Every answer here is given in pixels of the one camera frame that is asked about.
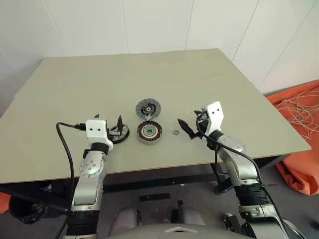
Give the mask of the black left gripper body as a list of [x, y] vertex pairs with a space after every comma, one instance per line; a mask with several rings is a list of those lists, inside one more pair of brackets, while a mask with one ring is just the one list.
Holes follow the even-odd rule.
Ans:
[[123, 127], [122, 126], [114, 126], [112, 128], [107, 129], [108, 137], [119, 137], [122, 135]]

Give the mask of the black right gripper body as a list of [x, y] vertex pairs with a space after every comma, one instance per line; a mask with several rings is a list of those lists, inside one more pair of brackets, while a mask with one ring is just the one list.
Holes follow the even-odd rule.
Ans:
[[200, 136], [198, 138], [208, 139], [208, 136], [205, 134], [209, 123], [208, 113], [206, 111], [203, 112], [202, 115], [196, 116], [196, 128], [197, 132], [199, 132]]

